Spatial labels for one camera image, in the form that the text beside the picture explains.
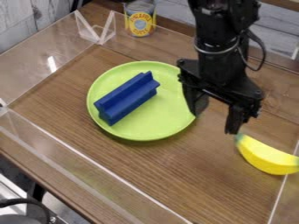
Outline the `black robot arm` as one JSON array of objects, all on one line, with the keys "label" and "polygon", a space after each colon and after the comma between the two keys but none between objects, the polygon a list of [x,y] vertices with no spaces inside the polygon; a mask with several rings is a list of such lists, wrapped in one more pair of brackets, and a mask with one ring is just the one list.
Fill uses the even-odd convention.
[{"label": "black robot arm", "polygon": [[195,18],[196,59],[179,59],[179,82],[188,109],[199,116],[213,98],[228,105],[224,132],[235,135],[259,115],[264,93],[248,78],[249,30],[259,20],[257,0],[188,0]]}]

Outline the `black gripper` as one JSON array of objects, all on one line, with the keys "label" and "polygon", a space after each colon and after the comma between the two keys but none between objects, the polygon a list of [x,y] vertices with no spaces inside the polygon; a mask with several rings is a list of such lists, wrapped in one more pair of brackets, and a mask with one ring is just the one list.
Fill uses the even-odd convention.
[{"label": "black gripper", "polygon": [[199,116],[209,98],[228,104],[224,132],[239,133],[244,117],[257,117],[264,93],[248,78],[248,44],[193,45],[197,59],[179,59],[179,82],[188,109]]}]

